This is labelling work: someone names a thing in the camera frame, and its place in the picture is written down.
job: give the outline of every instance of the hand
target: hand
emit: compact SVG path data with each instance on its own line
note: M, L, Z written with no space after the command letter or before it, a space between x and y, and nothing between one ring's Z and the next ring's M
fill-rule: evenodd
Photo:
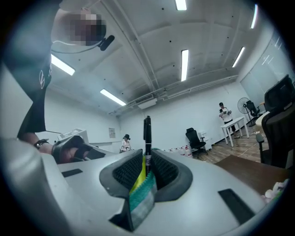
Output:
M71 158L73 158L75 156L75 152L78 150L78 148L76 147L72 147L70 149L66 149L65 151L63 151L63 153L61 154L61 158L60 158L60 162L61 163L70 163L71 162ZM85 158L88 154L88 151L84 153L83 158Z

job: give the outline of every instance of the white desk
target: white desk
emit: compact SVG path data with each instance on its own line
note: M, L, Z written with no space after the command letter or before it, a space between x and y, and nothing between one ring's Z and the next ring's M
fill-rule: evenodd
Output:
M247 138L249 138L248 128L247 128L247 124L246 124L246 121L245 121L245 118L244 118L244 117L236 118L236 119L234 119L233 121L231 121L231 122L229 122L229 123L224 124L224 125L221 126L222 132L224 133L224 137L225 137L225 142L226 142L226 144L228 144L228 142L227 142L227 138L226 138L226 131L227 131L227 134L228 134L228 136L229 136L229 138L230 138L230 144L231 144L232 147L233 147L234 145L233 145L233 143L232 143L232 139L231 139L231 135L230 135L230 127L233 126L233 125L235 125L235 124L237 124L237 125L238 125L238 128L239 128L239 131L240 131L240 135L241 135L241 137L242 137L243 134L242 134L241 127L240 127L240 125L239 125L239 122L240 122L241 120L244 121L244 126L245 126L245 130L246 130Z
M257 126L262 126L262 124L261 124L262 119L263 119L263 117L266 116L268 113L269 113L269 112L266 112L266 113L264 113L262 116L260 116L260 117L255 121L255 124L256 124Z

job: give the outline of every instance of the person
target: person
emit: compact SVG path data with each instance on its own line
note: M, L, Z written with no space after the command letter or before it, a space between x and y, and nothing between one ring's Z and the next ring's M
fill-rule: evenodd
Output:
M52 77L51 46L58 41L68 45L91 46L100 42L106 32L99 15L86 8L77 12L64 11L59 8L61 1L42 2L27 11L9 34L2 58L33 101L18 138L48 154L52 154L53 146L46 139L40 140L36 133L46 131L44 100ZM76 151L77 148L65 150L61 163L70 162Z
M131 145L130 145L129 140L130 140L130 136L128 134L126 134L122 140L122 146L120 149L121 153L131 150Z
M220 102L219 107L220 107L219 117L223 119L225 124L231 122L232 121L231 110L224 107L222 102ZM232 132L234 133L234 138L239 138L240 136L236 134L236 128L234 125L231 126L231 129L232 129Z

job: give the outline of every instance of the office chair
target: office chair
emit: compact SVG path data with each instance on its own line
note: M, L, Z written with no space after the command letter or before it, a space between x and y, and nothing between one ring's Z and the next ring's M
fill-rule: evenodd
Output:
M202 142L199 140L199 137L197 135L197 131L194 130L194 128L189 128L186 130L187 138L189 139L189 144L192 149L196 149L197 158L199 158L200 153L207 153L207 150L205 149L206 143L204 142L204 137L201 137Z
M247 104L246 105L247 109L250 111L251 116L258 118L258 114L260 112L259 106L256 109L256 107L252 101L247 101L246 104Z
M269 149L263 150L264 139L256 135L261 163L286 167L288 152L295 148L295 89L287 76L265 93L265 107L270 112L262 119Z

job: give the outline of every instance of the white t-shirt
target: white t-shirt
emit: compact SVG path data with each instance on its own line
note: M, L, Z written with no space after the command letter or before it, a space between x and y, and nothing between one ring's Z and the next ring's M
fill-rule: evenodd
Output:
M129 141L127 140L127 142L123 139L122 140L122 145L121 145L121 152L127 152L131 150L131 145L129 143Z
M223 112L226 112L226 114L221 113L222 114L222 117L221 118L223 119L224 122L229 122L230 120L232 120L231 114L229 114L229 115L227 114L227 112L231 112L230 109L228 109L228 108L225 107L224 109L222 109L222 111Z

